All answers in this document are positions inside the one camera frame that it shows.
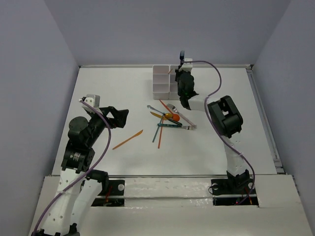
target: white table surface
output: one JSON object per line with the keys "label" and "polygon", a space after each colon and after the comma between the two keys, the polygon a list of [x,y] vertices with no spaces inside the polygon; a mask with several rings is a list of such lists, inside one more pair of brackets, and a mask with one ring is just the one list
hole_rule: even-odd
{"label": "white table surface", "polygon": [[[221,68],[222,87],[215,95],[221,98],[230,95],[239,109],[244,124],[242,132],[232,137],[238,141],[235,146],[244,153],[253,165],[256,174],[276,174],[270,148],[254,100],[252,88],[244,68]],[[219,78],[212,68],[194,68],[195,90],[210,93],[219,84]],[[150,114],[147,105],[158,110],[166,109],[159,101],[152,99],[152,68],[81,68],[69,107],[53,175],[60,174],[66,143],[68,124],[77,116],[89,118],[79,98],[86,94],[100,95],[100,107],[114,106],[117,110],[129,109],[127,123],[123,129],[112,130],[110,149],[97,169],[109,175],[225,175],[226,156],[224,147],[209,124],[205,113],[188,111],[179,101],[172,103],[178,110],[198,125],[195,131],[164,128],[161,148],[158,137],[152,139],[159,122]],[[114,146],[140,130],[143,133],[116,150]],[[93,146],[94,162],[103,152],[108,139],[105,129]]]}
{"label": "white table surface", "polygon": [[[46,177],[31,231],[53,199]],[[258,175],[256,206],[213,206],[211,178],[126,178],[125,207],[91,207],[81,236],[311,236],[292,176]]]}

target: orange knife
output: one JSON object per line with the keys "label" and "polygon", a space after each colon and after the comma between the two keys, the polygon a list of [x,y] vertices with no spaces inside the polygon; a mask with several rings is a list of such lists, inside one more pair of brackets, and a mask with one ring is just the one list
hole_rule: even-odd
{"label": "orange knife", "polygon": [[142,134],[143,130],[140,130],[138,133],[136,133],[135,135],[133,135],[132,137],[128,138],[127,140],[123,141],[122,143],[118,144],[117,146],[115,146],[113,148],[113,150],[115,150],[116,148],[119,148],[121,145],[125,144],[126,142],[128,142],[129,140],[133,139],[134,137],[139,136],[140,134]]}
{"label": "orange knife", "polygon": [[158,117],[158,118],[162,118],[162,116],[161,115],[159,115],[159,114],[156,114],[156,113],[154,113],[154,112],[150,112],[153,116],[155,116],[155,117]]}

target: gray wall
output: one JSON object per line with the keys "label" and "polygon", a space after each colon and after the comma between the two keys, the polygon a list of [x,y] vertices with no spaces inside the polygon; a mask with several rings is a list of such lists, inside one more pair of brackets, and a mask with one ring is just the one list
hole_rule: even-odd
{"label": "gray wall", "polygon": [[0,0],[0,235],[25,236],[78,72],[45,2]]}
{"label": "gray wall", "polygon": [[292,0],[254,66],[288,173],[295,175],[315,234],[315,1]]}
{"label": "gray wall", "polygon": [[255,63],[290,0],[45,0],[79,65]]}

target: red chopstick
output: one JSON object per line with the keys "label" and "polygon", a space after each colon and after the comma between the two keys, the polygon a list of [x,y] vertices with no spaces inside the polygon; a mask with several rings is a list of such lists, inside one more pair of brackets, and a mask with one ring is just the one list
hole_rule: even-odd
{"label": "red chopstick", "polygon": [[159,146],[161,145],[162,129],[163,129],[163,126],[161,126],[161,131],[160,131],[160,134],[159,134],[158,148],[159,148]]}
{"label": "red chopstick", "polygon": [[161,100],[160,102],[162,103],[162,105],[171,113],[171,114],[174,114]]}

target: silver fork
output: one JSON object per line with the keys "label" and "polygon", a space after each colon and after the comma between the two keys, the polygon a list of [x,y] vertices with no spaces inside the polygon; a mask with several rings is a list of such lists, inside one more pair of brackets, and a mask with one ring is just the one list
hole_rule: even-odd
{"label": "silver fork", "polygon": [[195,126],[190,126],[190,125],[177,125],[177,124],[157,124],[158,126],[161,127],[172,127],[172,128],[182,128],[182,129],[186,129],[186,130],[194,130],[197,127]]}
{"label": "silver fork", "polygon": [[174,112],[176,112],[181,118],[183,118],[185,121],[187,121],[192,127],[197,128],[197,125],[195,125],[194,123],[192,123],[189,119],[187,119],[182,113],[180,113],[176,107],[172,104],[167,104],[167,107],[169,107],[170,109],[172,109]]}

